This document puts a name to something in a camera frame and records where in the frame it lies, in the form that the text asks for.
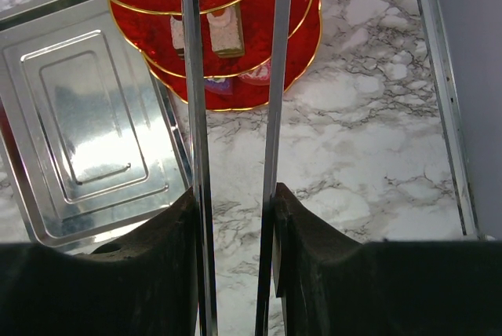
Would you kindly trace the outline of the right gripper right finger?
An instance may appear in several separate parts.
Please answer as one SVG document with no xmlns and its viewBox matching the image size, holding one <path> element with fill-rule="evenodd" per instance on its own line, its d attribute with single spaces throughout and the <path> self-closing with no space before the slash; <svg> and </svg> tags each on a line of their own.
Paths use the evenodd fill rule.
<svg viewBox="0 0 502 336">
<path fill-rule="evenodd" d="M 498 335 L 501 245 L 359 243 L 278 184 L 274 279 L 288 335 Z"/>
</svg>

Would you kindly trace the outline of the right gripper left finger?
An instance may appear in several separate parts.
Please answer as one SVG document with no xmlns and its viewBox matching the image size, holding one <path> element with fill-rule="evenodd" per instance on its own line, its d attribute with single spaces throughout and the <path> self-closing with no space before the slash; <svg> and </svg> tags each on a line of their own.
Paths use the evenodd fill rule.
<svg viewBox="0 0 502 336">
<path fill-rule="evenodd" d="M 192 192 L 91 254 L 1 246 L 4 335 L 192 335 L 197 307 Z"/>
</svg>

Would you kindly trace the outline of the metal tongs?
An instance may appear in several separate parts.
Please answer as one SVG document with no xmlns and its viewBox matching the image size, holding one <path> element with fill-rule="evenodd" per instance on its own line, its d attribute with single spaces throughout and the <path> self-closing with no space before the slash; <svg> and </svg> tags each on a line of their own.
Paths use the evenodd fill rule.
<svg viewBox="0 0 502 336">
<path fill-rule="evenodd" d="M 291 0 L 275 0 L 267 107 L 209 113 L 199 0 L 182 0 L 203 335 L 268 335 L 274 198 Z"/>
</svg>

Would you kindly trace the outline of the stainless steel tray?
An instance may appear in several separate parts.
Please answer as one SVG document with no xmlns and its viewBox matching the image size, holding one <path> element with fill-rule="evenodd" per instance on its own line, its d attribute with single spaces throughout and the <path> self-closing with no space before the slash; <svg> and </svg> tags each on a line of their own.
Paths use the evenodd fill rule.
<svg viewBox="0 0 502 336">
<path fill-rule="evenodd" d="M 29 238 L 62 251 L 131 231 L 191 179 L 169 94 L 107 0 L 2 12 L 1 153 Z"/>
</svg>

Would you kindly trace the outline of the purple round cake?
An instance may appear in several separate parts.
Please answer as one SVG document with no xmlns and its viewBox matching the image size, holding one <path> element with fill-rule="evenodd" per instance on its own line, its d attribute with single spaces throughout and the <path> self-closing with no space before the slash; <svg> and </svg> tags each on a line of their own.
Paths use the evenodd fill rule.
<svg viewBox="0 0 502 336">
<path fill-rule="evenodd" d="M 232 95 L 233 80 L 232 78 L 207 78 L 205 79 L 205 88 L 207 91 L 218 95 Z"/>
</svg>

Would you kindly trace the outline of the pink heart-shaped cake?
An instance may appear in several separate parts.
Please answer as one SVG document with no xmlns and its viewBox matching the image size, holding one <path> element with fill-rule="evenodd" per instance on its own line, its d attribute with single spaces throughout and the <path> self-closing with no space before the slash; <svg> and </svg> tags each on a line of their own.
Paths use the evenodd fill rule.
<svg viewBox="0 0 502 336">
<path fill-rule="evenodd" d="M 268 86 L 271 77 L 271 61 L 268 60 L 259 67 L 238 76 L 238 78 L 250 85 Z"/>
</svg>

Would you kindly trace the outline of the brown layered cake slice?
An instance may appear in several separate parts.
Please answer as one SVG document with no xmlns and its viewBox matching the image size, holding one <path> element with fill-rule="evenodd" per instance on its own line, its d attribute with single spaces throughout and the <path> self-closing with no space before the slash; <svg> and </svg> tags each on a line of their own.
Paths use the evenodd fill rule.
<svg viewBox="0 0 502 336">
<path fill-rule="evenodd" d="M 182 16 L 172 15 L 170 17 L 170 30 L 173 48 L 178 57 L 184 59 L 184 23 Z"/>
</svg>

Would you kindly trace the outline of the red three-tier cake stand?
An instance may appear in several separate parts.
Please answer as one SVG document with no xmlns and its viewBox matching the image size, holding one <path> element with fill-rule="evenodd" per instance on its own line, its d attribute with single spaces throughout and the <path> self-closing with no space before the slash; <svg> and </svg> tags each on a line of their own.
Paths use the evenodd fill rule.
<svg viewBox="0 0 502 336">
<path fill-rule="evenodd" d="M 112 19 L 127 42 L 144 57 L 152 74 L 180 99 L 187 99 L 185 62 L 172 44 L 170 17 L 182 16 L 182 0 L 107 0 Z M 211 47 L 206 15 L 239 4 L 245 54 L 220 58 Z M 232 78 L 233 94 L 224 96 L 206 90 L 211 111 L 241 111 L 265 105 L 269 86 L 255 86 L 238 76 L 271 60 L 275 0 L 199 0 L 203 74 L 207 78 Z M 309 67 L 317 53 L 321 32 L 321 0 L 291 0 L 285 88 Z"/>
</svg>

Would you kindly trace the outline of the yellow layered cake slice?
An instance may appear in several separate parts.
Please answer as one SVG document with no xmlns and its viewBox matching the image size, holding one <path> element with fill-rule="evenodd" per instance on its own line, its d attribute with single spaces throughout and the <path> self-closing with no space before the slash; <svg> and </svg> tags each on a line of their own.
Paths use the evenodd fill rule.
<svg viewBox="0 0 502 336">
<path fill-rule="evenodd" d="M 230 5 L 208 13 L 206 17 L 212 51 L 220 58 L 242 57 L 245 45 L 240 5 Z"/>
</svg>

